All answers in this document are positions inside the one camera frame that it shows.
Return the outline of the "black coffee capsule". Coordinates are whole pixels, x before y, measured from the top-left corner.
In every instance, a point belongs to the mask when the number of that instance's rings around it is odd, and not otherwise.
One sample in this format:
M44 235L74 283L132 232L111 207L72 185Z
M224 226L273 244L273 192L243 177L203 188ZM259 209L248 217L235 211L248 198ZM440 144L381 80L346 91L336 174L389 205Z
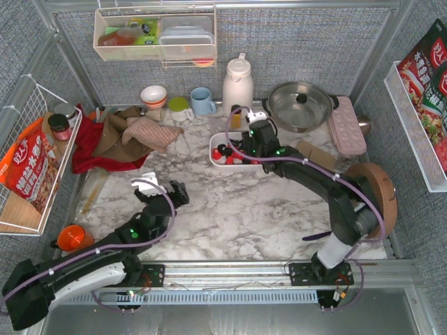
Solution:
M217 146L217 150L220 154L224 154L225 150L226 150L226 145L225 144L220 144Z
M226 158L230 157L233 155L233 150L230 147L225 148L225 150L223 151L223 154Z

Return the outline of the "pink striped cloth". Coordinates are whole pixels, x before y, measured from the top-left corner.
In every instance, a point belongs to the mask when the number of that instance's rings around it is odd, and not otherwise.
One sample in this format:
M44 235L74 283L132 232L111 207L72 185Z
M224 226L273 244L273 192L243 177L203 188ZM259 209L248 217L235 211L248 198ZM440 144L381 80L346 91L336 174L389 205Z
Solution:
M127 128L122 135L123 144L135 139L161 153L165 153L167 147L184 133L180 127L159 125L148 117L130 117L126 122Z

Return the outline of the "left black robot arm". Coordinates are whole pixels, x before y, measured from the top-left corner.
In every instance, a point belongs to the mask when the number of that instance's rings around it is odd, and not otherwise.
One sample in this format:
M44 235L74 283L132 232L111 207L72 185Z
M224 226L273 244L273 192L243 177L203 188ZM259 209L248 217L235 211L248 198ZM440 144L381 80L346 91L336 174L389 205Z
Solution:
M143 210L93 245L57 260L19 262L1 290L3 313L13 329L35 325L76 295L110 285L136 284L144 269L139 254L168 234L176 210L189 203L186 186L178 181L170 182L168 192L161 187L156 191L155 195L136 191L145 204Z

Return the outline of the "white rectangular storage basket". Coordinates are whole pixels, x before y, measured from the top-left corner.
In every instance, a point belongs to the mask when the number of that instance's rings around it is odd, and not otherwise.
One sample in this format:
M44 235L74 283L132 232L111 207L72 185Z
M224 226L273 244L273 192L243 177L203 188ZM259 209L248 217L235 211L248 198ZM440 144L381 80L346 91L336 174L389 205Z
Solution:
M253 161L240 161L239 159L234 158L234 164L233 165L226 165L226 157L222 154L222 158L218 161L214 160L212 158L212 150L214 148L217 148L218 145L225 144L226 148L231 146L228 144L228 141L226 139L225 133L216 133L210 138L209 142L209 157L210 161L213 164L213 166L220 172L225 173L241 173L241 172L262 172L263 167L261 164L258 164L257 162Z

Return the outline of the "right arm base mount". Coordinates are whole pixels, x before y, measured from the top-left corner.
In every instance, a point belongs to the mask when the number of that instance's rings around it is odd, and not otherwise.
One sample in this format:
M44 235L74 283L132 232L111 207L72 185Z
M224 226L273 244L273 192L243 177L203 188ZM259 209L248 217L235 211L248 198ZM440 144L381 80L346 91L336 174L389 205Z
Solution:
M309 262L288 264L292 286L353 285L354 278L348 262L341 262L332 269L326 268L314 254Z

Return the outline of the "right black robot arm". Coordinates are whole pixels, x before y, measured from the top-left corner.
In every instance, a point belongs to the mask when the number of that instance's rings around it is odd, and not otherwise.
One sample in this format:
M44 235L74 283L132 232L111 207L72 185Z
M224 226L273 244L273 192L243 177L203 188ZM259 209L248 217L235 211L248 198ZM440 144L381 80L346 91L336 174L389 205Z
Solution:
M385 237L384 215L366 177L335 174L308 160L297 149L280 145L268 120L252 123L248 131L242 132L242 143L242 155L261 162L266 173L295 181L327 202L331 234L311 260L319 283L333 275L363 237L375 229L379 230L380 239Z

